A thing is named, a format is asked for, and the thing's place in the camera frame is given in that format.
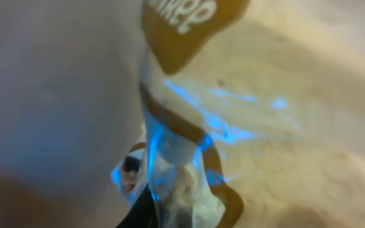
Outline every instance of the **brown stripe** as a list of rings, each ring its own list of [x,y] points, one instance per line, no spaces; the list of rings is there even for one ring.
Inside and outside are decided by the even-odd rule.
[[[175,134],[190,140],[197,146],[199,146],[204,138],[211,140],[211,137],[203,129],[193,125],[178,114],[166,109],[156,102],[142,83],[140,83],[140,95],[143,104],[147,107],[150,114]],[[212,140],[210,146],[202,151],[202,158],[205,170],[213,170],[214,172],[223,175],[221,159]],[[205,173],[207,179],[210,178],[209,175],[212,175],[208,172]],[[233,227],[243,213],[243,200],[240,198],[239,194],[231,189],[223,180],[218,181],[221,182],[218,186],[209,184],[212,194],[218,197],[226,208],[217,228],[230,228]]]
[[[138,149],[145,149],[146,143],[145,142],[139,142],[132,146],[131,150],[129,150],[129,153],[132,153],[133,151],[137,151]]]

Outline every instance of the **beige surface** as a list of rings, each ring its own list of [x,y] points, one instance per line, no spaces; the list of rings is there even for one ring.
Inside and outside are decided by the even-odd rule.
[[[140,131],[139,4],[0,0],[1,228],[127,213],[110,173]]]
[[[156,101],[145,99],[148,132],[163,134],[154,143],[173,148],[160,154],[176,166],[204,135],[195,127],[210,135],[220,179],[243,201],[219,227],[365,228],[365,2],[253,0],[177,74],[155,55],[142,79]],[[207,173],[219,166],[210,151]]]

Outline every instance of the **blurry background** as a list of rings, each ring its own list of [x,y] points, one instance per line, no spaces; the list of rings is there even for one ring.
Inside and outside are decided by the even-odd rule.
[[[0,227],[115,227],[142,0],[0,0]]]

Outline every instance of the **brown label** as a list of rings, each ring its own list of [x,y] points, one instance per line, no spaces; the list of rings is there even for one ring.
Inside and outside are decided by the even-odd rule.
[[[249,0],[144,0],[142,29],[166,75],[177,73]]]

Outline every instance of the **plastic wrapper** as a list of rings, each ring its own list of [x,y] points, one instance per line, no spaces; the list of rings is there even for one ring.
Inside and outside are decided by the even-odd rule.
[[[365,228],[365,2],[145,1],[160,226]]]
[[[146,126],[143,123],[141,135],[111,174],[112,181],[131,206],[148,183],[146,148]]]

